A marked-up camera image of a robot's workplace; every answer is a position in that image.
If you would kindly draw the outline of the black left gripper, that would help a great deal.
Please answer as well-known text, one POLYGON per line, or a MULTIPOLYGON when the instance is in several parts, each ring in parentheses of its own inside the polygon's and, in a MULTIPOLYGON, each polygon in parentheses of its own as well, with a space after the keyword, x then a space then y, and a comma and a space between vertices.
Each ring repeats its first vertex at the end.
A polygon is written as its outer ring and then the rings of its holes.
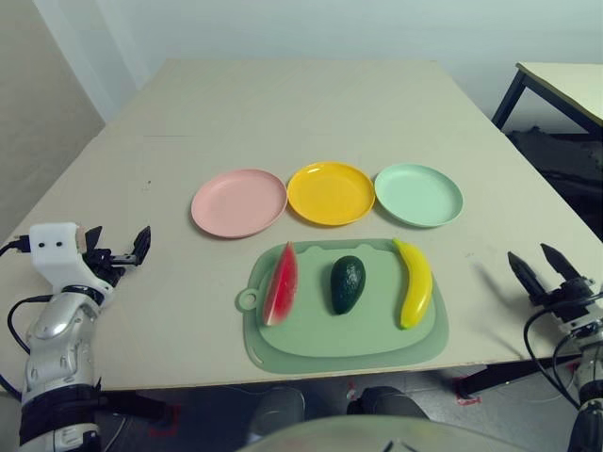
POLYGON ((84 262, 92 273, 100 280, 116 287, 127 266, 139 266, 151 247, 151 227, 143 228, 134 240, 133 253, 113 255, 110 249, 96 249, 102 226, 91 228, 85 232, 86 254, 84 262))

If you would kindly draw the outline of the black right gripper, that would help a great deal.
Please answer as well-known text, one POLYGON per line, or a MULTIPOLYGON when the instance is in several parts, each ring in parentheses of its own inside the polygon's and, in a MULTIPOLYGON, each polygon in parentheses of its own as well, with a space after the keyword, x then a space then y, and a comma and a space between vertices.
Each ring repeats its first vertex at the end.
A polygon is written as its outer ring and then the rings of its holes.
POLYGON ((582 277, 560 251, 545 243, 540 246, 547 262, 562 276, 562 284, 550 292, 523 259, 507 252, 511 270, 527 291, 531 303, 553 314, 562 331, 575 331, 601 321, 602 293, 595 292, 595 281, 582 277))

